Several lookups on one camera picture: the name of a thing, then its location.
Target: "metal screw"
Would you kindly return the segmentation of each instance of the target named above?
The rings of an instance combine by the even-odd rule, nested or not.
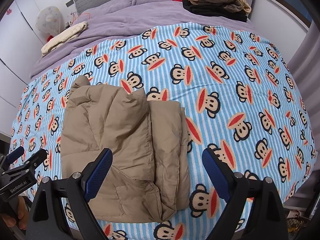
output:
[[[74,179],[77,179],[77,178],[79,178],[81,176],[81,173],[80,172],[75,172],[74,174],[72,174],[72,177],[74,178]]]
[[[47,183],[49,181],[49,177],[44,177],[43,179],[42,179],[42,182],[43,183]]]
[[[235,172],[234,175],[237,179],[240,179],[243,177],[243,175],[240,172]]]
[[[266,177],[266,183],[272,183],[272,179],[270,177]]]

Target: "human hand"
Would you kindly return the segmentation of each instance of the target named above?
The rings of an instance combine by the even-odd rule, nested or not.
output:
[[[18,198],[19,198],[19,204],[18,204],[19,222],[17,226],[19,226],[20,229],[26,230],[28,218],[29,218],[29,211],[26,207],[24,198],[22,196],[18,196]],[[14,218],[8,216],[7,214],[0,214],[0,215],[8,227],[13,227],[17,223]]]

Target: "window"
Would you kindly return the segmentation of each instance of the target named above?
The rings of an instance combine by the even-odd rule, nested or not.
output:
[[[276,0],[294,13],[302,22],[310,27],[312,17],[300,0]]]

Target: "black garment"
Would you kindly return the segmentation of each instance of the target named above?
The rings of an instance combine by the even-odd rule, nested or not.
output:
[[[240,22],[247,22],[246,12],[241,10],[240,12],[228,12],[224,8],[216,5],[193,5],[189,0],[182,0],[183,7],[196,15],[202,16],[223,16],[231,20]]]

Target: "brown jacket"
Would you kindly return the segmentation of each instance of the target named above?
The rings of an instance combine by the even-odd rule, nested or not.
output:
[[[89,202],[97,219],[161,223],[188,207],[188,129],[179,102],[147,101],[143,89],[127,94],[79,76],[62,129],[63,178],[82,171],[103,148],[113,152],[112,167]]]

